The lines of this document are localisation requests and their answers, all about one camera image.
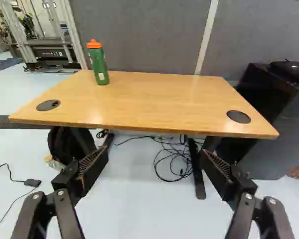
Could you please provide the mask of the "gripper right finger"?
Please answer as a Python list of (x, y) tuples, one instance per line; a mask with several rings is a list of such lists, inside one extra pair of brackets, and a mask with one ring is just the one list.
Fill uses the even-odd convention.
[(201, 157), (206, 175), (234, 212), (226, 239), (247, 239), (252, 222), (257, 224), (262, 239), (295, 237), (281, 201), (269, 196), (257, 198), (257, 184), (237, 165), (206, 149), (201, 151)]

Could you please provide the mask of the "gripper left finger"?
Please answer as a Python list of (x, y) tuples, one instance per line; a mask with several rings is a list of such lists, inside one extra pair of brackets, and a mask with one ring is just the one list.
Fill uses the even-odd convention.
[(63, 239), (83, 239), (85, 236), (75, 206), (88, 194), (108, 161), (108, 147), (102, 146), (68, 164), (51, 181), (52, 193), (38, 191), (27, 196), (11, 238), (44, 239), (51, 219), (56, 217)]

